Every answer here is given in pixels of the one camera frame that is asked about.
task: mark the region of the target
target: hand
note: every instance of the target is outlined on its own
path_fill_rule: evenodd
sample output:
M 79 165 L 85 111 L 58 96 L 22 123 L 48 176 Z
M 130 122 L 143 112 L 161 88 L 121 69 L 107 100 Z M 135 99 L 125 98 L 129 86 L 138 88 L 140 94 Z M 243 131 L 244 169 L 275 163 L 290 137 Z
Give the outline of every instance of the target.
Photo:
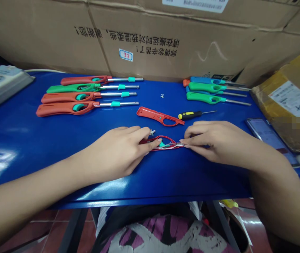
M 180 142 L 212 162 L 250 170 L 264 170 L 273 162 L 288 162 L 273 147 L 227 121 L 196 121 Z
M 83 172 L 86 185 L 119 179 L 130 175 L 143 157 L 161 143 L 162 139 L 157 139 L 139 144 L 149 135 L 148 127 L 115 128 L 68 159 Z

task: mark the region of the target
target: smartphone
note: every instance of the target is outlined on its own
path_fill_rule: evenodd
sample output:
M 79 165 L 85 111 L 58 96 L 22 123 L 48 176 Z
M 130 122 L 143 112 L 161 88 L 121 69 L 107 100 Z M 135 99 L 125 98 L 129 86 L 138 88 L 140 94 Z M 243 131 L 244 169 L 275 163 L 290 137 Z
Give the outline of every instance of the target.
M 293 155 L 293 153 L 288 149 L 286 144 L 277 135 L 269 123 L 262 118 L 248 118 L 246 120 L 248 128 L 252 131 L 253 135 L 259 140 L 267 143 L 268 145 L 274 147 L 277 151 L 283 154 L 293 168 L 299 168 L 300 164 Z

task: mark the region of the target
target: cable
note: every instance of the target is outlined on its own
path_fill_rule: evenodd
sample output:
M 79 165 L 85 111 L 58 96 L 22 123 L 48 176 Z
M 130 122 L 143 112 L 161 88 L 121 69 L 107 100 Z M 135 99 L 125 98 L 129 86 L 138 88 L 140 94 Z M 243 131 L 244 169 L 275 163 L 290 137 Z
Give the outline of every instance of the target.
M 24 70 L 25 72 L 55 72 L 55 73 L 63 73 L 66 74 L 66 72 L 58 71 L 58 70 L 49 70 L 49 69 L 31 69 L 31 70 Z
M 178 146 L 178 143 L 168 143 L 164 147 L 162 147 L 162 148 L 156 148 L 156 149 L 173 149 L 173 148 L 175 148 L 177 146 Z

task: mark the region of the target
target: floor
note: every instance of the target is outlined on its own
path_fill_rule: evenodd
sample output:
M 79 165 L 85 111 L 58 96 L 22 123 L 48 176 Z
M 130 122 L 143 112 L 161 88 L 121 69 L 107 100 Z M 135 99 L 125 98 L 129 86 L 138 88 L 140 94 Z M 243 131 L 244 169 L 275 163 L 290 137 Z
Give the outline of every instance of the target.
M 255 209 L 253 199 L 235 199 L 239 207 Z M 233 208 L 232 212 L 241 217 L 242 224 L 252 242 L 245 253 L 272 253 L 265 227 L 258 216 Z M 36 215 L 19 233 L 0 247 L 0 253 L 13 249 L 23 243 L 36 239 L 44 234 L 48 236 L 24 253 L 57 253 L 61 240 L 67 228 L 72 210 L 46 210 Z M 86 222 L 81 235 L 77 253 L 90 252 L 95 242 L 95 225 L 91 210 L 88 210 Z
M 46 210 L 36 215 L 19 233 L 0 247 L 0 253 L 48 233 L 47 238 L 25 251 L 25 253 L 56 253 L 61 244 L 71 209 Z M 95 242 L 95 224 L 91 210 L 88 210 L 77 253 L 90 252 Z

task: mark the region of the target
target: number label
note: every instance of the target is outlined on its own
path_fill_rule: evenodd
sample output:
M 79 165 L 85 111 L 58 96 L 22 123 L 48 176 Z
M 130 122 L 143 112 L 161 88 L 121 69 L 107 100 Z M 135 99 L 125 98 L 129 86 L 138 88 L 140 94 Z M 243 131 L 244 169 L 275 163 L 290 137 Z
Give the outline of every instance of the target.
M 133 61 L 133 53 L 123 49 L 119 49 L 119 56 L 124 60 Z

